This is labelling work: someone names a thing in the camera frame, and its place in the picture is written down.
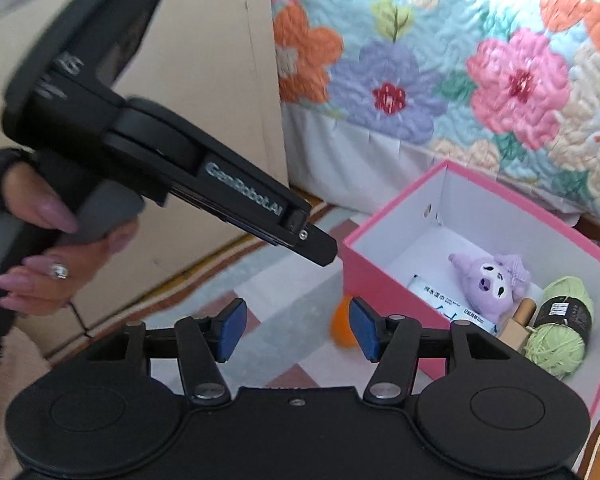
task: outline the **metal screw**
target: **metal screw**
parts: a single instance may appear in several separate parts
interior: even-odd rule
[[[376,383],[369,388],[369,393],[376,399],[395,399],[401,392],[400,386],[393,383]]]
[[[205,400],[219,399],[225,391],[224,386],[218,383],[202,383],[194,390],[197,398]]]

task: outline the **bed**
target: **bed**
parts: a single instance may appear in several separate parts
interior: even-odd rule
[[[272,0],[290,180],[371,213],[439,158],[600,219],[600,0]]]

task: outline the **stuffed toy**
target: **stuffed toy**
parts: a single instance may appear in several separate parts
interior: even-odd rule
[[[471,258],[451,254],[449,261],[460,272],[464,296],[478,314],[498,324],[500,316],[525,297],[529,272],[516,254]]]

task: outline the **ring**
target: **ring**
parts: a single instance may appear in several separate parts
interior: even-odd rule
[[[62,264],[52,264],[48,274],[56,280],[66,280],[69,277],[69,269]]]

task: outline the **orange ball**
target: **orange ball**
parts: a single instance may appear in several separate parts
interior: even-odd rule
[[[353,348],[358,345],[349,327],[349,303],[352,299],[352,296],[342,298],[331,320],[331,337],[336,345],[343,348]]]

